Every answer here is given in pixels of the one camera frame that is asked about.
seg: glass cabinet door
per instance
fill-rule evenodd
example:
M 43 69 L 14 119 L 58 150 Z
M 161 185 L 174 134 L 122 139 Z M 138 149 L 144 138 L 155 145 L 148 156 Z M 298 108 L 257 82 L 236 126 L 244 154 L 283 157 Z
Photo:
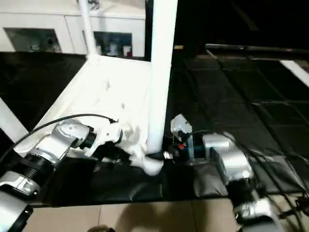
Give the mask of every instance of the glass cabinet door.
M 54 29 L 3 28 L 15 51 L 62 53 Z
M 131 33 L 94 31 L 94 36 L 99 54 L 112 57 L 132 56 Z

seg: red light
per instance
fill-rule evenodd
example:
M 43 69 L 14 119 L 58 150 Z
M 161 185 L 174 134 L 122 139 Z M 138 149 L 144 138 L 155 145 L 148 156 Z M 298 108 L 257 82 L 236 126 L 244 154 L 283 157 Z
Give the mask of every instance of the red light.
M 184 150 L 184 145 L 183 145 L 183 144 L 179 144 L 179 145 L 178 145 L 178 148 L 179 148 L 180 150 Z

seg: white metal pole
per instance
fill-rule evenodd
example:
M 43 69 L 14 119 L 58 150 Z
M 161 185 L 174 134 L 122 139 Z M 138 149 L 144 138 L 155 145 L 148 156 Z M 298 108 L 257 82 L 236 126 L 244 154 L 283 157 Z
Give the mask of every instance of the white metal pole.
M 309 73 L 293 60 L 280 60 L 280 63 L 289 69 L 299 80 L 309 87 Z
M 0 128 L 15 143 L 28 133 L 27 129 L 0 98 Z
M 177 0 L 154 0 L 148 153 L 162 148 L 176 13 Z
M 82 12 L 82 18 L 84 22 L 84 32 L 86 38 L 86 44 L 88 48 L 88 55 L 98 54 L 96 48 L 96 40 L 91 28 L 88 0 L 79 0 L 80 9 Z

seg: shelf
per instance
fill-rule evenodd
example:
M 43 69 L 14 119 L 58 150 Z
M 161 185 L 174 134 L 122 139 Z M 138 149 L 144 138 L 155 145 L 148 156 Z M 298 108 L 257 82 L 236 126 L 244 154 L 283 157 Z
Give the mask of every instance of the shelf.
M 76 0 L 1 0 L 0 13 L 81 15 Z M 145 19 L 145 0 L 101 0 L 90 16 Z

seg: floor tile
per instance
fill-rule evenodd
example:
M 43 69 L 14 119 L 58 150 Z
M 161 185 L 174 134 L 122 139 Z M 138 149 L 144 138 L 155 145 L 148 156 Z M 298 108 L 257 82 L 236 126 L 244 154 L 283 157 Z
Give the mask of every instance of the floor tile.
M 297 195 L 295 195 L 295 196 L 288 196 L 289 199 L 291 200 L 291 202 L 294 204 L 294 206 L 296 206 L 296 204 L 295 204 L 295 200 L 297 199 L 296 196 Z M 291 209 L 289 204 L 287 203 L 287 201 L 284 199 L 283 196 L 280 196 L 280 195 L 272 196 L 272 199 L 276 203 L 276 205 L 279 208 L 280 212 L 288 211 L 288 210 Z M 307 217 L 303 213 L 301 213 L 299 215 L 300 215 L 301 221 L 302 221 L 302 223 L 304 225 L 304 228 L 306 230 L 308 230 L 308 228 L 309 228 L 309 217 Z M 297 222 L 295 216 L 289 216 L 286 219 L 281 220 L 281 222 L 283 223 L 283 225 L 285 226 L 287 231 L 289 231 L 289 232 L 299 231 L 299 229 L 298 229 L 299 225 L 298 225 L 298 222 Z
M 191 202 L 104 205 L 99 224 L 116 232 L 195 231 Z
M 87 232 L 98 224 L 100 205 L 36 208 L 23 232 Z
M 198 232 L 235 232 L 239 230 L 229 199 L 192 202 Z

